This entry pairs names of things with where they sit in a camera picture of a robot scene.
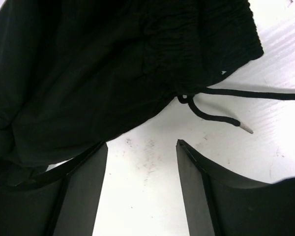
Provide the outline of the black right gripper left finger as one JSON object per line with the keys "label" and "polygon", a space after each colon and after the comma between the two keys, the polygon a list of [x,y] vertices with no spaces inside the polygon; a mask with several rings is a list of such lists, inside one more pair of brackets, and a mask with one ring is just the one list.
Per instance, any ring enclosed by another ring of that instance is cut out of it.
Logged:
{"label": "black right gripper left finger", "polygon": [[17,186],[0,187],[0,236],[90,236],[108,148],[97,144]]}

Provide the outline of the black trousers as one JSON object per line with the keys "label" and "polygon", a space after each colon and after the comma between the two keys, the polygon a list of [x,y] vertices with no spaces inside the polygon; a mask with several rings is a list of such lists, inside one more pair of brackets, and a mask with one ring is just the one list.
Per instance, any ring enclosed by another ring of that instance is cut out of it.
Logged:
{"label": "black trousers", "polygon": [[263,53],[246,0],[7,0],[0,186],[117,138]]}

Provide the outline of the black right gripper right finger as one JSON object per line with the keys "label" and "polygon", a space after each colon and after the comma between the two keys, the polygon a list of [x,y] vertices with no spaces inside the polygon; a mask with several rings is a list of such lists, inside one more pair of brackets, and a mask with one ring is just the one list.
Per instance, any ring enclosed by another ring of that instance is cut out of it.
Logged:
{"label": "black right gripper right finger", "polygon": [[178,140],[177,164],[191,236],[273,236],[270,184],[236,174]]}

